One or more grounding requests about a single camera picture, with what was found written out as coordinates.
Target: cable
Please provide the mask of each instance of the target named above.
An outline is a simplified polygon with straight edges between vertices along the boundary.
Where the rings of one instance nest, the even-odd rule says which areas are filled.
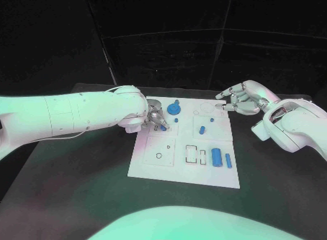
[[[37,139],[37,140],[34,140],[34,141],[30,141],[28,143],[34,143],[34,142],[38,142],[38,141],[41,141],[41,140],[72,139],[72,138],[80,136],[83,133],[85,133],[85,131],[80,132],[76,136],[69,136],[69,137],[54,137],[54,138],[43,138],[43,139]]]
[[[131,85],[116,86],[116,87],[108,89],[105,92],[108,92],[108,91],[111,91],[111,90],[113,90],[113,89],[119,89],[119,88],[122,88],[122,87],[132,87],[132,86],[131,86]]]

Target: black wall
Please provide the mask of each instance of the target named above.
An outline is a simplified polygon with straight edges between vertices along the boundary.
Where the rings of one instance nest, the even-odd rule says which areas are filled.
[[[87,0],[116,82],[275,93],[327,86],[327,1]]]
[[[0,96],[67,94],[113,84],[83,0],[0,0]],[[0,201],[36,143],[0,161]]]

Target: dark table surface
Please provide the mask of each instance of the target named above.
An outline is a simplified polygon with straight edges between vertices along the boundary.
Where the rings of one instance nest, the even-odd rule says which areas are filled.
[[[76,92],[111,85],[76,84]],[[139,87],[145,96],[214,99],[206,90]],[[41,141],[0,204],[0,239],[86,239],[116,218],[190,206],[249,218],[308,240],[327,240],[327,162],[308,147],[284,151],[229,113],[240,189],[126,177],[136,134],[113,126]]]

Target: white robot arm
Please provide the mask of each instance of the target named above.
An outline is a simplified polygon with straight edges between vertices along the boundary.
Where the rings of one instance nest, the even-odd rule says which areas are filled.
[[[216,108],[253,115],[263,111],[262,120],[250,128],[263,141],[272,138],[278,146],[294,153],[304,146],[312,147],[327,161],[327,113],[304,99],[284,99],[258,82],[247,80],[216,95],[230,95],[230,103]]]
[[[134,86],[53,96],[0,96],[0,160],[27,143],[61,139],[53,136],[116,124],[134,133],[149,122],[168,128],[161,103],[147,100]]]

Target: white board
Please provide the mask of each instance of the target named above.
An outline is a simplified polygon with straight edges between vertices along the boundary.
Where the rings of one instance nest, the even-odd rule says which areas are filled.
[[[147,96],[147,99],[161,102],[170,129],[162,131],[154,124],[141,128],[126,176],[239,189],[229,115],[214,108],[214,104],[226,102],[155,96]],[[181,110],[177,115],[170,115],[167,106],[175,100]],[[213,166],[213,148],[220,149],[220,167]],[[227,168],[224,154],[230,156],[232,168]]]

